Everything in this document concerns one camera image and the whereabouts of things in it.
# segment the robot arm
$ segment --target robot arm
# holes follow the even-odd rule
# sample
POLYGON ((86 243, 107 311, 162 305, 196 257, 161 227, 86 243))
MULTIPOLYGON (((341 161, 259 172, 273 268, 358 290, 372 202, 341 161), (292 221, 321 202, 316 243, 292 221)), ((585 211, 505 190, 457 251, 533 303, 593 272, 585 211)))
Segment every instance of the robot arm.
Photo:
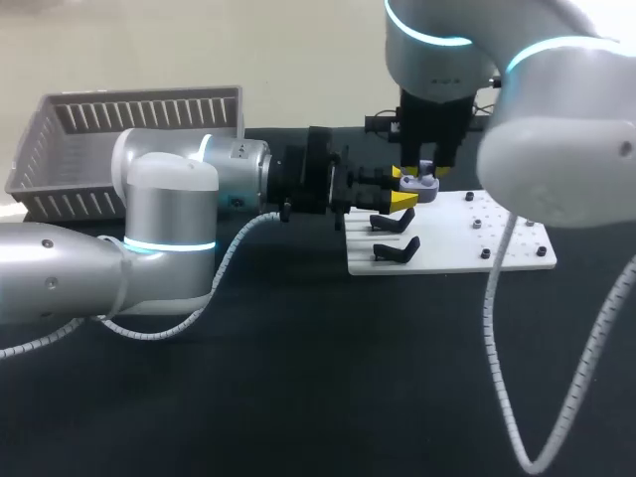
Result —
POLYGON ((485 85, 493 64, 503 74, 478 155, 502 206, 558 227, 636 219, 636 51, 600 38, 569 0, 386 8, 387 64, 410 94, 449 103, 485 85))
POLYGON ((0 321, 186 314, 214 277, 216 169, 146 154, 127 174, 124 245, 44 224, 2 228, 0 321))

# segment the spiral cable sleeve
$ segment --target spiral cable sleeve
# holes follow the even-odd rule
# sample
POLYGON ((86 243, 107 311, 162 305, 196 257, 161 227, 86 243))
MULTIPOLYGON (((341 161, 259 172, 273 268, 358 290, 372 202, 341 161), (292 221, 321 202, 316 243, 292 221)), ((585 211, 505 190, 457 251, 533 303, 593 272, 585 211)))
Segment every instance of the spiral cable sleeve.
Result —
POLYGON ((499 356, 497 354, 497 346, 495 344, 495 330, 493 322, 497 283, 499 281, 502 263, 506 256, 508 245, 510 244, 516 223, 517 216, 511 214, 508 218, 508 222, 506 223, 504 234, 502 236, 499 249, 497 250, 497 255, 495 256, 493 269, 488 277, 483 314, 484 340, 495 390, 497 392, 497 397, 499 399, 499 404, 501 406, 501 411, 504 416, 504 421, 506 423, 506 428, 508 429, 508 435, 510 437, 513 450, 522 469, 530 475, 538 475, 546 471, 557 457, 558 452, 565 442, 572 424, 574 423, 576 415, 583 404, 583 400, 585 399, 585 395, 587 394, 587 390, 592 381, 596 365, 607 342, 607 337, 609 336, 609 333, 616 321, 616 317, 623 307, 623 304, 633 288, 634 282, 636 281, 636 256, 627 263, 623 272, 616 279, 614 286, 609 291, 607 298, 598 313, 596 321, 594 322, 589 338, 587 339, 585 349, 578 362, 574 378, 569 386, 565 400, 563 401, 555 426, 553 427, 553 430, 537 460, 531 461, 528 457, 528 453, 526 452, 526 448, 510 404, 508 392, 506 391, 499 356))
POLYGON ((191 314, 188 318, 186 318, 179 325, 177 325, 177 326, 175 326, 173 328, 170 328, 169 330, 162 331, 160 333, 139 333, 137 331, 132 331, 132 330, 128 330, 126 328, 123 328, 123 327, 117 325, 116 323, 113 323, 110 320, 102 321, 101 323, 103 323, 103 325, 106 326, 110 331, 112 331, 114 333, 117 333, 118 335, 121 335, 123 337, 133 339, 133 340, 159 341, 159 340, 166 340, 168 338, 172 338, 172 337, 178 335, 179 333, 183 332, 188 327, 190 327, 193 323, 195 323, 199 319, 199 317, 201 316, 203 311, 206 309, 206 307, 208 306, 208 304, 212 300, 212 297, 214 296, 215 292, 217 291, 217 287, 219 286, 219 283, 221 283, 221 279, 223 278, 226 270, 228 269, 228 265, 230 264, 230 260, 232 260, 232 257, 235 254, 235 251, 237 251, 237 248, 239 247, 241 241, 244 239, 244 237, 247 235, 247 233, 249 231, 251 231, 254 227, 256 227, 256 226, 258 226, 260 224, 264 224, 266 222, 273 222, 273 221, 278 220, 278 218, 279 218, 279 214, 278 213, 272 212, 272 213, 269 213, 269 214, 263 214, 262 216, 258 216, 256 218, 252 219, 251 221, 249 221, 238 232, 238 234, 235 237, 235 239, 232 240, 232 243, 230 243, 230 246, 228 247, 228 251, 226 251, 226 254, 223 257, 223 260, 221 262, 221 265, 219 265, 219 269, 217 270, 217 273, 215 274, 215 277, 214 277, 214 279, 212 281, 212 290, 210 291, 210 294, 208 295, 208 300, 206 301, 206 304, 203 306, 203 308, 195 311, 193 314, 191 314))

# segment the white cable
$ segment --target white cable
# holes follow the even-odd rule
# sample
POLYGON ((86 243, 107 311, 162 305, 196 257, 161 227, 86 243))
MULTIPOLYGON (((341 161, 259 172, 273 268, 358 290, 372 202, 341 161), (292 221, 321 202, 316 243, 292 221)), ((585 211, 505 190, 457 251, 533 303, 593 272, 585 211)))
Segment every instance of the white cable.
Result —
POLYGON ((186 328, 188 328, 190 325, 192 325, 195 321, 197 321, 197 319, 201 316, 203 311, 206 309, 206 307, 210 303, 210 300, 212 300, 212 297, 217 291, 217 287, 219 286, 219 283, 221 282, 221 279, 223 278, 223 275, 226 272, 226 269, 228 268, 228 264, 230 263, 232 256, 235 254, 237 247, 239 246, 240 242, 243 240, 245 235, 247 235, 247 233, 251 229, 253 229, 255 226, 263 224, 265 222, 275 221, 278 219, 278 217, 279 217, 278 213, 263 214, 262 216, 258 216, 252 219, 251 221, 249 221, 238 232, 235 239, 232 240, 232 243, 230 243, 230 246, 228 247, 228 251, 226 251, 226 254, 223 257, 223 260, 221 262, 221 265, 219 265, 219 269, 217 270, 217 274, 215 275, 215 278, 212 281, 212 290, 210 291, 210 294, 208 295, 208 301, 206 301, 206 304, 203 306, 203 308, 195 311, 192 315, 186 318, 186 320, 184 320, 182 323, 175 326, 174 328, 170 328, 169 330, 162 331, 160 333, 139 333, 136 331, 122 328, 121 326, 113 323, 112 321, 102 321, 101 323, 103 323, 106 327, 108 327, 109 330, 113 331, 114 333, 117 333, 118 335, 124 336, 126 338, 131 338, 133 340, 158 341, 158 340, 165 340, 167 338, 171 338, 173 336, 178 335, 179 333, 184 331, 186 328))
POLYGON ((108 311, 108 313, 106 313, 105 315, 96 316, 96 318, 100 321, 108 321, 114 318, 117 313, 119 313, 123 302, 126 300, 126 295, 128 294, 128 284, 130 283, 130 271, 132 270, 132 260, 128 256, 128 250, 126 250, 123 243, 117 238, 109 236, 99 236, 97 238, 100 240, 109 241, 110 243, 114 244, 121 252, 121 281, 119 282, 119 288, 117 289, 117 294, 115 295, 115 301, 112 302, 112 306, 110 307, 110 311, 108 311))
POLYGON ((614 325, 616 316, 622 308, 625 299, 634 286, 634 282, 636 282, 636 256, 627 263, 623 272, 616 279, 614 286, 609 291, 598 313, 598 317, 594 322, 589 338, 587 339, 585 350, 578 362, 574 378, 569 386, 550 437, 537 460, 531 461, 519 433, 517 421, 515 420, 515 415, 513 414, 513 409, 508 398, 508 392, 506 391, 506 385, 504 384, 504 378, 499 365, 499 356, 497 355, 497 347, 495 345, 495 330, 493 326, 497 282, 516 223, 517 216, 511 214, 506 223, 497 255, 495 256, 493 269, 488 277, 488 285, 486 286, 486 296, 484 299, 484 339, 495 390, 497 391, 499 404, 504 415, 508 435, 513 445, 515 455, 524 471, 531 475, 537 475, 547 470, 555 460, 555 457, 557 457, 585 399, 596 364, 607 341, 607 336, 614 325))
POLYGON ((62 328, 59 328, 44 338, 38 338, 37 340, 30 341, 24 345, 0 350, 0 361, 51 345, 52 343, 55 343, 56 341, 59 341, 65 336, 71 334, 71 332, 76 330, 81 323, 83 323, 83 318, 74 318, 62 328))

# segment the screw hole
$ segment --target screw hole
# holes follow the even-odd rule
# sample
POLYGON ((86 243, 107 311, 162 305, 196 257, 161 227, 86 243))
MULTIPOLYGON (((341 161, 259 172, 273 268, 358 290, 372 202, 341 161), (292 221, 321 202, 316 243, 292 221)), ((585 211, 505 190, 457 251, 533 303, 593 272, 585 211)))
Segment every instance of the screw hole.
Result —
POLYGON ((622 157, 627 157, 631 155, 633 150, 634 150, 634 146, 632 145, 632 143, 629 141, 625 141, 620 145, 619 154, 622 157))

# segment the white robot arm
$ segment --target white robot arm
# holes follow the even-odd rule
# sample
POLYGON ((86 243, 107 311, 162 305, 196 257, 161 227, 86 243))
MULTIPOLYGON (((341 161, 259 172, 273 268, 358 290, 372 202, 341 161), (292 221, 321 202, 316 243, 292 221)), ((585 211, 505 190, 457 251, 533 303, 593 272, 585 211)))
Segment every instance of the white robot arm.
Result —
POLYGON ((569 0, 385 0, 387 64, 410 94, 503 89, 482 141, 484 188, 557 227, 636 219, 636 49, 599 36, 569 0))

